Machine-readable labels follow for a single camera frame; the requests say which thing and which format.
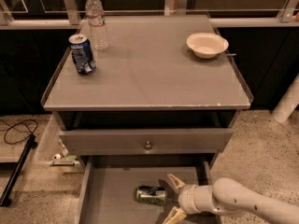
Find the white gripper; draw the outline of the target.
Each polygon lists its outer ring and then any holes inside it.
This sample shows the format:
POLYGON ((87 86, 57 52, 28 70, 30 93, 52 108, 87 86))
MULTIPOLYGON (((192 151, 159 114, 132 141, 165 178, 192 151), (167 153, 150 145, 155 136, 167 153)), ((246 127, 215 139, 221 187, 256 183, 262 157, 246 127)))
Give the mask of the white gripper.
POLYGON ((193 215, 199 213, 199 210, 195 204, 195 191, 196 185, 186 185, 185 182, 180 180, 173 174, 168 174, 172 186, 178 195, 179 207, 174 206, 165 218, 163 224, 178 224, 183 220, 187 214, 193 215))

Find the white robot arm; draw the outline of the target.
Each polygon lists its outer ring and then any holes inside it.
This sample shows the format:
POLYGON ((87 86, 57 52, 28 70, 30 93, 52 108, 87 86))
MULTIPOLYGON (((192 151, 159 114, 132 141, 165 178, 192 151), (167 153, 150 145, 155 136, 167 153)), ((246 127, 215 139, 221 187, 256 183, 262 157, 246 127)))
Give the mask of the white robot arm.
POLYGON ((204 212, 218 216, 252 213, 269 224, 299 224, 298 199, 292 203, 270 197, 262 183, 298 193, 298 144, 288 128, 298 106, 298 81, 294 80, 272 111, 244 111, 235 119, 235 133, 212 167, 207 185, 186 184, 170 174, 178 195, 163 224, 204 212))

